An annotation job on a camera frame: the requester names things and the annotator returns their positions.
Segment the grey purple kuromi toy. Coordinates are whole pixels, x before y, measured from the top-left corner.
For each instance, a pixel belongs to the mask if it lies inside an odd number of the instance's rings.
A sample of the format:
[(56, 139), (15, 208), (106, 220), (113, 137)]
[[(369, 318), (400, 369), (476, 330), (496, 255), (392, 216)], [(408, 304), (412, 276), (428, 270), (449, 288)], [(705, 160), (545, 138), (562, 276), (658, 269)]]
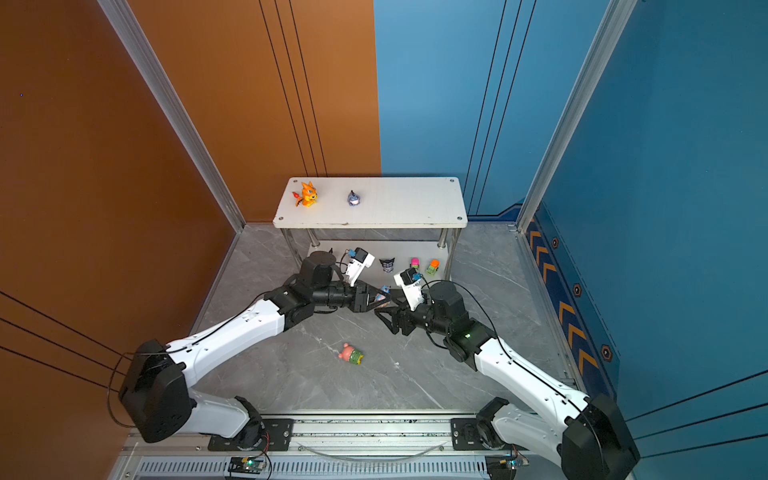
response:
[(393, 273), (395, 266), (395, 258), (380, 258), (379, 259), (382, 271), (384, 273)]

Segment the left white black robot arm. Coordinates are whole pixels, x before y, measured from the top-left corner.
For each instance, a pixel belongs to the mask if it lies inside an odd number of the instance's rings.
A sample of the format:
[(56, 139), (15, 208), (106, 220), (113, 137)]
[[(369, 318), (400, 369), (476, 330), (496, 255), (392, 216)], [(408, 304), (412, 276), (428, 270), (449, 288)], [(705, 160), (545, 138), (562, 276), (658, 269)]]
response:
[(239, 314), (168, 344), (150, 340), (140, 345), (118, 398), (143, 441), (199, 433), (240, 450), (263, 447), (266, 427), (249, 401), (204, 394), (196, 391), (196, 384), (232, 357), (313, 315), (339, 308), (355, 313), (377, 308), (378, 289), (359, 278), (374, 261), (372, 254), (356, 248), (346, 267), (340, 267), (331, 252), (315, 251), (297, 274), (258, 295)]

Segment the orange fox toy figure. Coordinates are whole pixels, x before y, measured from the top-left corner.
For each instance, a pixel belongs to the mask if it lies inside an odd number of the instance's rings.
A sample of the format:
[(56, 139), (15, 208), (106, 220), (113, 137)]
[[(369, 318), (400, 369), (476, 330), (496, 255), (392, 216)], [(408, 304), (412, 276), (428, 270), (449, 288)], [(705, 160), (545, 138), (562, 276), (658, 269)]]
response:
[(295, 206), (311, 207), (318, 199), (317, 189), (311, 181), (301, 183), (301, 191), (294, 191)]

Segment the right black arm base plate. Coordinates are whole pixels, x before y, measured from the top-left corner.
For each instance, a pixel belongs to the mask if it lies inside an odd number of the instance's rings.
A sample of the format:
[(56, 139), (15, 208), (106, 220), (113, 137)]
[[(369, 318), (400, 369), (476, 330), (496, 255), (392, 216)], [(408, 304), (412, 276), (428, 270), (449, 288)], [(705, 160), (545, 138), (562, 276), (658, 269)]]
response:
[(450, 428), (453, 449), (456, 451), (526, 451), (521, 445), (505, 442), (487, 420), (475, 417), (453, 418), (450, 420)]

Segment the blue grey eeyore toy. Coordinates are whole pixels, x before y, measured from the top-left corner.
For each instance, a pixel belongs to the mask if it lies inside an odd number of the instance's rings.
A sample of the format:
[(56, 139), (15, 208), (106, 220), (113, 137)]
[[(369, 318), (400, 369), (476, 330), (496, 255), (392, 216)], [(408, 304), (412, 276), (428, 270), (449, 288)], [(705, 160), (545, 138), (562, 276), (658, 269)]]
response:
[(350, 206), (358, 206), (361, 202), (361, 198), (353, 190), (351, 190), (347, 196), (347, 203)]

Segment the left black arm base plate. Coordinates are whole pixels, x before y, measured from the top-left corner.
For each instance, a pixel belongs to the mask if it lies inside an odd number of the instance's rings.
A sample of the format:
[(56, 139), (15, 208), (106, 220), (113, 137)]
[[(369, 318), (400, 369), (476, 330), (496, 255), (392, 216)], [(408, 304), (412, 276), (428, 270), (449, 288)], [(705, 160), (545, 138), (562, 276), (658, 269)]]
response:
[(213, 452), (285, 452), (294, 429), (292, 418), (267, 418), (254, 433), (238, 434), (234, 439), (213, 435), (207, 445)]

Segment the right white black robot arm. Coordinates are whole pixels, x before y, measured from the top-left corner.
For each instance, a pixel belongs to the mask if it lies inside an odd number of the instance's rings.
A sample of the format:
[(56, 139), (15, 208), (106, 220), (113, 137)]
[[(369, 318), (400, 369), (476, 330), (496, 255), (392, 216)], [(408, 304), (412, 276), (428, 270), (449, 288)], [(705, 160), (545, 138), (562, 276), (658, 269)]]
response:
[(521, 410), (494, 400), (478, 414), (490, 447), (521, 446), (560, 467), (568, 479), (627, 479), (641, 459), (616, 402), (573, 388), (515, 352), (488, 323), (472, 318), (467, 290), (453, 282), (395, 289), (390, 305), (375, 309), (394, 334), (422, 329), (439, 335), (458, 362), (505, 387)]

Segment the green orange toy car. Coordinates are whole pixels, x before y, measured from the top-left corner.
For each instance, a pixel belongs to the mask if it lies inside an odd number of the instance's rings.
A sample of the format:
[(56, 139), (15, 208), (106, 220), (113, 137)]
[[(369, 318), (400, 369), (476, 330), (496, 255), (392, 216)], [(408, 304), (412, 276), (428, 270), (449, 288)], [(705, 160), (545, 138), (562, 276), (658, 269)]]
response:
[(433, 259), (427, 266), (426, 274), (435, 275), (438, 272), (439, 267), (440, 267), (440, 261), (438, 259)]

